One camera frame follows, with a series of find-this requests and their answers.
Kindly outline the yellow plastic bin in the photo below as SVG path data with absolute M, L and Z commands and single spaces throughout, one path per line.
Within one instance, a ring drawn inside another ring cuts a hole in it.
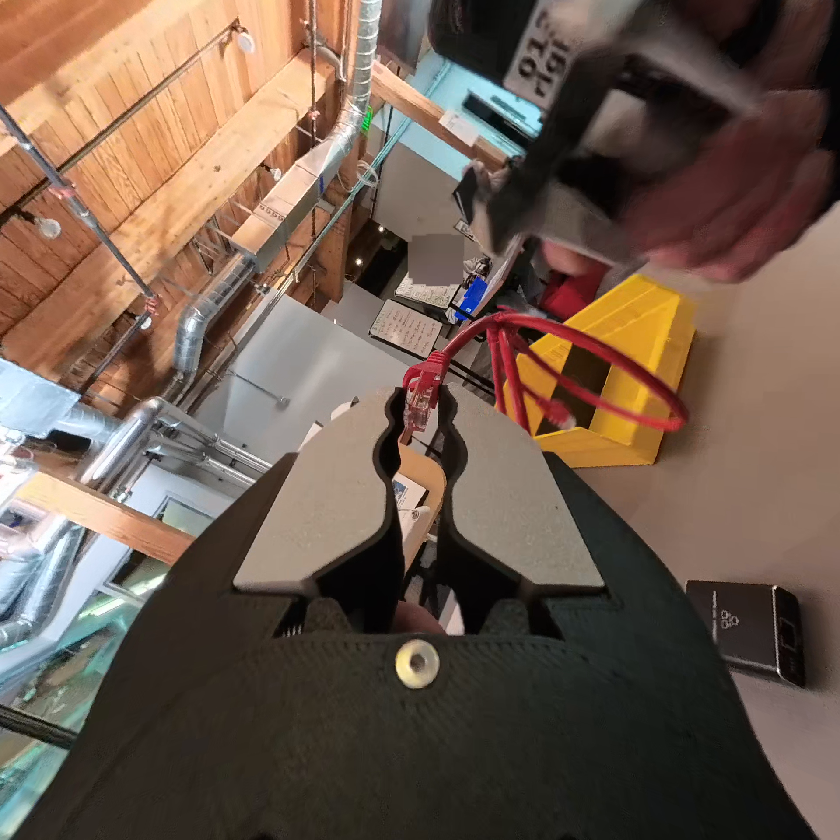
M 687 297 L 634 275 L 576 313 L 569 324 L 622 352 L 677 391 L 695 337 L 695 309 Z M 667 405 L 646 386 L 591 351 L 553 335 L 539 337 L 531 348 L 541 362 L 615 406 L 655 419 L 669 414 Z M 526 393 L 529 430 L 544 452 L 574 469 L 650 466 L 656 461 L 662 430 L 585 404 L 523 354 L 518 353 L 517 366 L 525 386 L 541 398 L 564 404 L 577 423 L 567 430 L 553 426 Z

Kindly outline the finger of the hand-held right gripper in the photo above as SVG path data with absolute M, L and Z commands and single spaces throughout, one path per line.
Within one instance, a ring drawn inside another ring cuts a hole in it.
M 471 161 L 452 193 L 461 219 L 487 256 L 518 256 L 526 241 L 522 165 L 523 161 L 506 161 L 492 171 L 482 161 Z
M 534 236 L 606 266 L 645 266 L 648 258 L 582 193 L 549 181 L 534 199 Z

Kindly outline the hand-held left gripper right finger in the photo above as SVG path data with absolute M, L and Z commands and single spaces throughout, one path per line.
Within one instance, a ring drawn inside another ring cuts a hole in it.
M 600 596 L 604 580 L 528 431 L 460 385 L 437 406 L 446 475 L 437 563 L 467 634 L 499 602 Z

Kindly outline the blue plastic bin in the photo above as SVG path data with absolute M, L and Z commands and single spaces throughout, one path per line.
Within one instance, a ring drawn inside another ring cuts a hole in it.
M 468 278 L 460 291 L 460 297 L 453 303 L 454 318 L 457 322 L 471 321 L 487 292 L 487 281 L 484 277 L 474 275 Z

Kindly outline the black ethernet splitter box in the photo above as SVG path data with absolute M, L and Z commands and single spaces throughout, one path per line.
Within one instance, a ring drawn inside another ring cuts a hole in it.
M 686 595 L 730 670 L 805 688 L 802 610 L 775 584 L 688 581 Z

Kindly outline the silver ventilation duct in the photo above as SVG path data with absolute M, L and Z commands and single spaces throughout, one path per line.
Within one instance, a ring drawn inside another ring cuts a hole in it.
M 291 235 L 315 209 L 338 174 L 361 133 L 371 97 L 372 68 L 382 17 L 382 1 L 361 1 L 353 50 L 352 75 L 342 108 L 326 137 L 305 153 L 280 178 L 234 237 L 237 254 L 212 279 L 181 315 L 175 334 L 172 378 L 161 397 L 178 402 L 192 385 L 206 332 L 247 281 L 264 271 Z

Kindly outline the person's right hand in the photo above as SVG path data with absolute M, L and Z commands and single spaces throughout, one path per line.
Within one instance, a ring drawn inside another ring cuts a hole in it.
M 792 247 L 838 195 L 838 140 L 826 91 L 774 91 L 730 121 L 687 167 L 636 192 L 621 215 L 658 266 L 737 283 Z

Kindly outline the red plastic bin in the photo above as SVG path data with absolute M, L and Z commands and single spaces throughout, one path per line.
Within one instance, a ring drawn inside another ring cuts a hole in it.
M 595 264 L 581 275 L 569 275 L 552 269 L 548 274 L 537 309 L 547 318 L 567 322 L 590 306 L 609 270 Z

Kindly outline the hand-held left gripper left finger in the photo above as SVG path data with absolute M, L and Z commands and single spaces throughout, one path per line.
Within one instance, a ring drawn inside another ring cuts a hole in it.
M 392 480 L 405 393 L 361 398 L 297 453 L 233 579 L 240 592 L 333 599 L 367 634 L 390 630 L 405 573 Z

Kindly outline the whiteboard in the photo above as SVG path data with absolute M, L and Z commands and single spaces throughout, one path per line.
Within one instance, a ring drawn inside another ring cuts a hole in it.
M 368 336 L 425 361 L 436 351 L 444 324 L 395 300 L 387 300 L 369 327 Z

